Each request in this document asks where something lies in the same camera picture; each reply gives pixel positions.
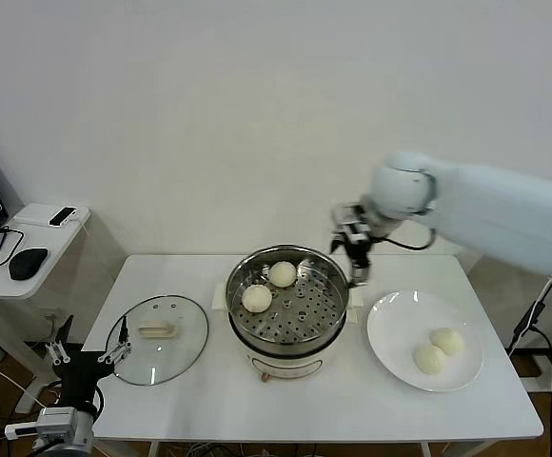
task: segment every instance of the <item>computer mouse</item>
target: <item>computer mouse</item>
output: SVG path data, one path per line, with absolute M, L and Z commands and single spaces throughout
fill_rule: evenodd
M 48 257 L 45 248 L 25 249 L 18 252 L 10 260 L 10 278 L 15 281 L 24 281 L 32 278 Z

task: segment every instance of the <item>white plate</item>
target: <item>white plate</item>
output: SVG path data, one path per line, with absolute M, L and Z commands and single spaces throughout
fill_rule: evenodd
M 413 350 L 430 344 L 437 328 L 455 328 L 464 338 L 464 351 L 447 357 L 437 375 L 423 373 Z M 392 292 L 376 303 L 367 318 L 373 351 L 386 368 L 411 386 L 433 392 L 457 390 L 472 383 L 483 365 L 483 347 L 477 334 L 445 300 L 420 291 Z

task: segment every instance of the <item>glass lid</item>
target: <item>glass lid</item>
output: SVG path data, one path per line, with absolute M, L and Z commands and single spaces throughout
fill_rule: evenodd
M 204 310 L 180 295 L 149 298 L 125 316 L 131 353 L 115 367 L 115 376 L 136 386 L 154 386 L 183 373 L 207 343 Z M 123 317 L 111 329 L 108 351 L 117 346 Z

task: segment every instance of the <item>steamed bun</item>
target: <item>steamed bun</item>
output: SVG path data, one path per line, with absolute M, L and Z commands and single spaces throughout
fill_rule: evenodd
M 297 269 L 290 262 L 278 262 L 269 269 L 267 279 L 277 288 L 288 288 L 297 279 Z
M 249 286 L 242 294 L 242 305 L 249 312 L 264 312 L 272 303 L 272 292 L 259 284 Z
M 464 350 L 464 339 L 454 328 L 438 328 L 430 332 L 430 343 L 441 348 L 447 355 L 455 355 Z
M 444 370 L 446 357 L 436 346 L 422 345 L 413 351 L 413 360 L 424 373 L 432 375 Z

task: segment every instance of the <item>pot handle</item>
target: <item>pot handle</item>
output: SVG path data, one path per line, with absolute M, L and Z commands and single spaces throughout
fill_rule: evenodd
M 346 323 L 358 324 L 359 312 L 363 308 L 363 296 L 361 291 L 357 288 L 350 288 L 348 290 L 348 307 L 346 310 Z
M 226 283 L 217 283 L 212 295 L 212 308 L 216 311 L 227 311 Z

